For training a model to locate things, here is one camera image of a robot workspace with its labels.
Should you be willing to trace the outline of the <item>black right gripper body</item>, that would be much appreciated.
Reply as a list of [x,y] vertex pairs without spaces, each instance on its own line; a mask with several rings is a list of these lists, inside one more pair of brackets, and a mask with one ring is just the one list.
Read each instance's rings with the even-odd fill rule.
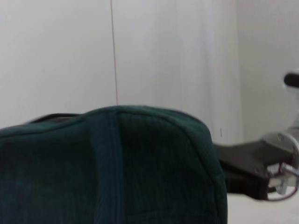
[[266,171],[271,146],[255,141],[224,146],[214,143],[225,174],[227,192],[259,201],[268,200],[269,174]]

